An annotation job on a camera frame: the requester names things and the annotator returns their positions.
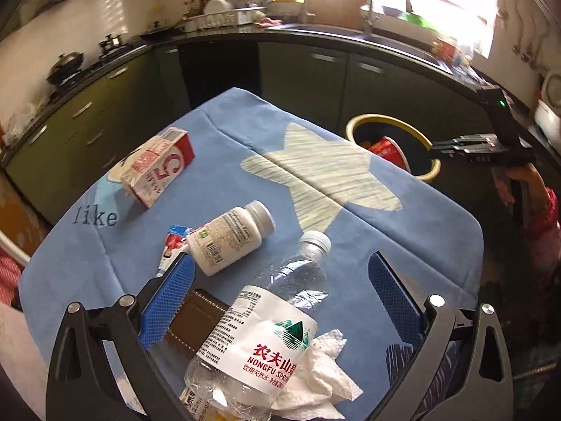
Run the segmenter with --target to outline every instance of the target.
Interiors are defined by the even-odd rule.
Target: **zipper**
[[[540,375],[549,372],[550,370],[555,369],[556,366],[557,363],[552,362],[551,364],[542,365],[540,367],[537,367],[536,369],[527,370],[525,372],[519,373],[518,375],[512,377],[512,381],[524,380],[525,378],[528,377],[534,377],[534,375]]]

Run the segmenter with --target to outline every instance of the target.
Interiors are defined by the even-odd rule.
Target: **green mountain logo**
[[[291,350],[306,350],[310,344],[310,335],[308,331],[304,332],[304,325],[301,321],[293,323],[285,320],[275,323],[275,334]]]

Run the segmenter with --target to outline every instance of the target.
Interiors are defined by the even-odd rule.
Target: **cabinet handle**
[[[384,74],[384,70],[382,68],[378,68],[377,66],[374,65],[369,65],[368,63],[361,63],[360,61],[358,62],[358,66],[361,67],[362,69],[365,69],[367,71],[372,71],[373,73],[377,73],[377,74]]]
[[[103,132],[105,130],[102,129],[99,133],[97,133],[93,138],[91,138],[88,142],[86,142],[86,145],[92,145],[94,142],[96,142],[100,137],[103,136]]]
[[[86,104],[82,109],[80,109],[79,111],[77,111],[75,114],[72,114],[72,118],[78,117],[78,116],[79,116],[82,112],[84,112],[86,109],[89,109],[90,106],[91,106],[92,104],[93,104],[93,103],[90,101],[90,102],[89,102],[88,104]]]
[[[43,134],[45,131],[47,130],[47,125],[45,125],[43,128],[41,128],[38,133],[32,137],[32,140],[29,141],[29,145],[33,144],[38,138],[39,136],[41,136],[41,134]]]
[[[312,58],[315,58],[316,60],[331,61],[333,63],[338,60],[337,57],[333,57],[331,55],[323,55],[323,54],[312,54]]]
[[[102,165],[102,169],[107,169],[109,166],[111,166],[114,163],[116,157],[117,157],[117,154],[114,154],[113,158],[111,158],[111,160],[109,160],[107,163]]]
[[[128,66],[125,66],[124,68],[121,68],[119,71],[117,71],[116,73],[113,74],[109,74],[107,77],[109,79],[113,79],[114,77],[117,77],[119,74],[122,74],[124,72],[126,72],[128,70]]]

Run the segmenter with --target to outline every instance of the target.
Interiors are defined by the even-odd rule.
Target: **kitchen sink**
[[[356,41],[362,41],[364,43],[373,44],[376,46],[383,47],[384,49],[392,50],[399,54],[413,57],[424,63],[428,63],[434,67],[437,67],[447,73],[450,73],[448,67],[439,59],[435,58],[428,52],[424,50],[417,49],[417,47],[410,46],[404,42],[395,41],[391,38],[386,38],[384,36],[378,35],[364,35],[363,32],[358,30],[353,30],[350,28],[343,27],[332,27],[329,25],[305,25],[305,24],[289,24],[280,25],[278,27],[271,27],[268,30],[282,30],[291,32],[308,32],[308,33],[320,33],[322,35],[330,35],[336,37],[342,37],[347,39],[353,39]]]

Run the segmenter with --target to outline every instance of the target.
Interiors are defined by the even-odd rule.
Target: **silver screw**
[[[428,301],[435,307],[442,307],[444,305],[444,298],[441,295],[433,294]]]
[[[492,315],[495,313],[495,309],[490,303],[485,303],[481,306],[481,310],[483,310],[487,315]]]
[[[77,302],[73,302],[68,306],[68,313],[76,313],[78,310],[80,310],[80,304]]]
[[[130,294],[125,294],[119,299],[119,305],[121,307],[130,307],[135,302],[135,297]]]

